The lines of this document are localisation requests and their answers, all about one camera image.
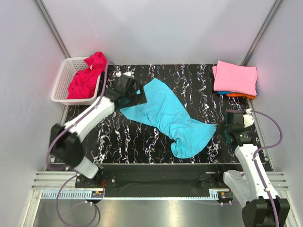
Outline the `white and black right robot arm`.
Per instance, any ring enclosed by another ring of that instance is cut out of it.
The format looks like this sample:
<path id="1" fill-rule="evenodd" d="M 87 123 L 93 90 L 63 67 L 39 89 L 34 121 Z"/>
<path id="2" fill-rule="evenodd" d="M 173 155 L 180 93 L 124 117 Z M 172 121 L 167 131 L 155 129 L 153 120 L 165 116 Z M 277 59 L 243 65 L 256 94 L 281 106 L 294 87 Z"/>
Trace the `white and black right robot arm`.
<path id="1" fill-rule="evenodd" d="M 254 111 L 229 110 L 226 120 L 218 126 L 232 146 L 243 171 L 221 171 L 215 175 L 219 187 L 228 186 L 242 207 L 246 227 L 282 227 L 286 223 L 290 204 L 281 198 L 263 167 L 258 148 L 246 128 L 254 124 Z"/>

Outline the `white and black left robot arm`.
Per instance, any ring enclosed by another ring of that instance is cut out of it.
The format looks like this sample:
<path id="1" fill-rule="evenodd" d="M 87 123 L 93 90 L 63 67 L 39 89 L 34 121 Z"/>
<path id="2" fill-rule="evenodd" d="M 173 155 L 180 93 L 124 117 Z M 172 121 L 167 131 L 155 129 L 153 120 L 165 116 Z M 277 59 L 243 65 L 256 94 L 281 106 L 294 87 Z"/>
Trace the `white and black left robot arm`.
<path id="1" fill-rule="evenodd" d="M 118 76 L 117 82 L 102 90 L 101 95 L 85 111 L 63 126 L 55 124 L 51 128 L 48 155 L 60 159 L 68 167 L 86 177 L 91 187 L 102 183 L 100 168 L 90 161 L 82 145 L 85 137 L 104 118 L 116 110 L 147 103 L 141 83 L 132 72 Z"/>

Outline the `cyan t shirt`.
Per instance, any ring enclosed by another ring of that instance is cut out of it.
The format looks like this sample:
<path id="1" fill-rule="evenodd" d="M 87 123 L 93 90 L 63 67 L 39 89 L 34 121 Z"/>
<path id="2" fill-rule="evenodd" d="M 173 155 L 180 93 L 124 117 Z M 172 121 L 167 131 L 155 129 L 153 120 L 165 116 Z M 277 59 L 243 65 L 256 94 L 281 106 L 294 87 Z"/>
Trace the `cyan t shirt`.
<path id="1" fill-rule="evenodd" d="M 128 119 L 157 128 L 174 140 L 171 151 L 177 158 L 191 158 L 201 152 L 216 132 L 215 124 L 190 117 L 173 91 L 158 79 L 143 87 L 147 102 L 121 109 Z"/>

